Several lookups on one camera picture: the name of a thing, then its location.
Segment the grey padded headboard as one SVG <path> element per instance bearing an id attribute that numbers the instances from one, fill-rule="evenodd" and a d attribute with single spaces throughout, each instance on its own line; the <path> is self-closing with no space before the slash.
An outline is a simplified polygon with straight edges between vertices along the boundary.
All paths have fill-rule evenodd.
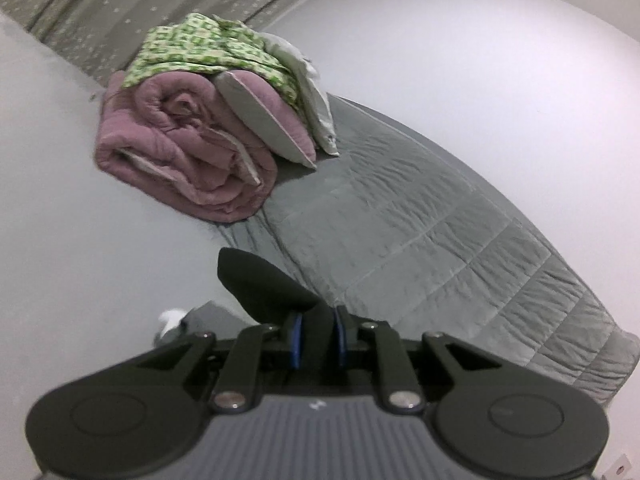
<path id="1" fill-rule="evenodd" d="M 331 107 L 340 156 L 311 174 L 282 166 L 226 241 L 405 338 L 445 333 L 608 403 L 639 339 L 544 234 L 419 133 L 340 98 Z"/>

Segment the white pillow on pile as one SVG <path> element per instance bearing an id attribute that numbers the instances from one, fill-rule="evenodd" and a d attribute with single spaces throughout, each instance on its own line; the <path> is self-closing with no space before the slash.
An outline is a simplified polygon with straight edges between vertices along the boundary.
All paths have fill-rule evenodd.
<path id="1" fill-rule="evenodd" d="M 327 155 L 337 157 L 337 138 L 328 95 L 323 90 L 318 70 L 299 48 L 279 36 L 260 32 L 267 53 L 277 58 L 294 76 L 300 104 L 306 115 L 314 142 Z"/>

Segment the pink grey pillow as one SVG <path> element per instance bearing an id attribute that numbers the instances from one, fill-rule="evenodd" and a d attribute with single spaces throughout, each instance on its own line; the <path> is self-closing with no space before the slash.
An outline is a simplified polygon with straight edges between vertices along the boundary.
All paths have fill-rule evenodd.
<path id="1" fill-rule="evenodd" d="M 315 170 L 317 154 L 302 120 L 264 78 L 248 70 L 227 70 L 213 78 L 224 100 L 270 151 Z"/>

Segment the top folded grey shirt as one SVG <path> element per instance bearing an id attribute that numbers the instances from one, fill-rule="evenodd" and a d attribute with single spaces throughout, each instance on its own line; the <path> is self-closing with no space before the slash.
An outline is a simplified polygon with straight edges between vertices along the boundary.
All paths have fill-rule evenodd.
<path id="1" fill-rule="evenodd" d="M 186 337 L 213 334 L 217 340 L 235 339 L 242 330 L 257 325 L 245 313 L 236 313 L 227 307 L 206 302 L 201 307 L 190 310 L 180 321 L 177 340 Z"/>

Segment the folded pink quilt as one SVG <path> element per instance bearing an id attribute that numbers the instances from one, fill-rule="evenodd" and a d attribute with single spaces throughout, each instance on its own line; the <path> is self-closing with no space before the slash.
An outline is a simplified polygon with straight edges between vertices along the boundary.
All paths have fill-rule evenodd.
<path id="1" fill-rule="evenodd" d="M 218 223 L 260 209 L 277 181 L 268 146 L 205 77 L 167 72 L 128 87 L 121 70 L 105 90 L 94 161 L 189 216 Z"/>

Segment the folded white shirt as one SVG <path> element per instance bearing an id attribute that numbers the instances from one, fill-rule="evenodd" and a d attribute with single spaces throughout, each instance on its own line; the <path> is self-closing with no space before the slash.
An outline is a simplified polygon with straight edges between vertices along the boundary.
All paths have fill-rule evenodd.
<path id="1" fill-rule="evenodd" d="M 171 330 L 175 330 L 183 318 L 186 316 L 185 310 L 170 309 L 160 314 L 158 317 L 157 337 L 163 338 Z"/>

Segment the black t-shirt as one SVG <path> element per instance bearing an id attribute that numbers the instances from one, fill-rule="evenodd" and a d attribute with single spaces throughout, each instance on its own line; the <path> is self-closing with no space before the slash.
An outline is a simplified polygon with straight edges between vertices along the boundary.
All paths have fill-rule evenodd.
<path id="1" fill-rule="evenodd" d="M 235 248 L 219 252 L 217 276 L 255 322 L 285 330 L 294 367 L 318 372 L 341 364 L 337 314 L 320 296 L 264 258 Z"/>

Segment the green patterned cloth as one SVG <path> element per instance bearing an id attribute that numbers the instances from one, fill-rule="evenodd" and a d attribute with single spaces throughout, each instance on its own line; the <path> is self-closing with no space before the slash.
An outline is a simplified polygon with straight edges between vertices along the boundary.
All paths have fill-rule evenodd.
<path id="1" fill-rule="evenodd" d="M 258 32 L 239 21 L 190 13 L 178 24 L 151 28 L 122 85 L 130 88 L 176 70 L 205 76 L 248 70 L 271 84 L 294 110 L 300 109 L 299 88 L 292 72 L 267 52 Z"/>

